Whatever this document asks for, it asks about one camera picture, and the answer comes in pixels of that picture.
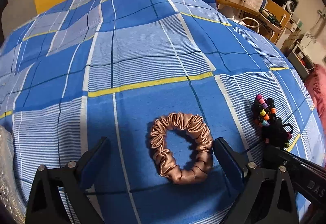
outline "wooden table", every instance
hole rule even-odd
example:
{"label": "wooden table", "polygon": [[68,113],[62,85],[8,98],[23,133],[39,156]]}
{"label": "wooden table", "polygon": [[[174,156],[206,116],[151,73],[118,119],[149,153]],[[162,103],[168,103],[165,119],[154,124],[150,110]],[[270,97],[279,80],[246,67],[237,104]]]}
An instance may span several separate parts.
{"label": "wooden table", "polygon": [[251,6],[244,3],[241,0],[215,0],[216,4],[223,4],[225,6],[230,6],[232,8],[235,8],[240,11],[244,11],[246,13],[250,13],[251,15],[254,15],[256,18],[258,18],[260,21],[265,23],[270,29],[272,29],[276,34],[281,33],[281,29],[272,24],[269,20],[267,20],[260,12],[255,11],[252,9]]}

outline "brown scrunchie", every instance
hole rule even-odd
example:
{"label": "brown scrunchie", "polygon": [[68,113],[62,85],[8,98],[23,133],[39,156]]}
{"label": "brown scrunchie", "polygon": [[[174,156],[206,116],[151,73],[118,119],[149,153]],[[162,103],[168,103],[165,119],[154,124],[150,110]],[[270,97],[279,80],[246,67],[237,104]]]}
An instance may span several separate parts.
{"label": "brown scrunchie", "polygon": [[[191,170],[181,170],[173,153],[167,148],[167,130],[186,130],[186,134],[197,143],[196,162]],[[200,183],[207,178],[213,166],[211,148],[213,138],[209,128],[199,115],[171,113],[154,121],[150,133],[151,148],[155,150],[153,159],[159,165],[160,176],[167,177],[174,184]]]}

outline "silver bolt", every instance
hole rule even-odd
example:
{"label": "silver bolt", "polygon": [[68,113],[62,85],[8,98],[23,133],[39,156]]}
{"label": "silver bolt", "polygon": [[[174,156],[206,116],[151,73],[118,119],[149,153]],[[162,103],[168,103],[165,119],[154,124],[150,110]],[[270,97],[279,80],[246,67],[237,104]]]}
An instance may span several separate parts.
{"label": "silver bolt", "polygon": [[68,167],[69,168],[74,168],[76,166],[76,162],[75,161],[71,161],[68,163]]}
{"label": "silver bolt", "polygon": [[286,168],[285,168],[283,165],[281,165],[281,166],[278,167],[278,168],[280,169],[281,172],[286,172]]}
{"label": "silver bolt", "polygon": [[40,165],[38,168],[37,168],[37,170],[39,170],[39,171],[43,171],[45,169],[45,165]]}
{"label": "silver bolt", "polygon": [[248,166],[249,166],[249,168],[252,168],[252,169],[256,169],[257,168],[257,164],[254,163],[253,161],[249,162],[248,163]]}

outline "plastic bag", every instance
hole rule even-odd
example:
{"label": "plastic bag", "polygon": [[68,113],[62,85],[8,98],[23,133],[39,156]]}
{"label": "plastic bag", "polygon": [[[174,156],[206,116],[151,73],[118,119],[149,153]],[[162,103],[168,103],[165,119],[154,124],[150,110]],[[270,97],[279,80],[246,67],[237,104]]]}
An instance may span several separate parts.
{"label": "plastic bag", "polygon": [[0,200],[14,220],[24,224],[26,207],[16,188],[13,158],[12,135],[0,125]]}

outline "colorful bead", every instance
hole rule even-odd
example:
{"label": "colorful bead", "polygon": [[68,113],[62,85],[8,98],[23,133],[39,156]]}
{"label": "colorful bead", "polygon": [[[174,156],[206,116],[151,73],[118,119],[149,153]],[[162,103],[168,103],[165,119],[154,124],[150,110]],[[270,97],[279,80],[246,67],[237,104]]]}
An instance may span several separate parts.
{"label": "colorful bead", "polygon": [[269,120],[269,115],[266,114],[264,117],[263,117],[264,120],[268,121]]}
{"label": "colorful bead", "polygon": [[266,120],[263,120],[261,123],[262,123],[263,126],[269,126],[270,125]]}
{"label": "colorful bead", "polygon": [[260,116],[265,116],[265,114],[266,114],[265,110],[261,110]]}

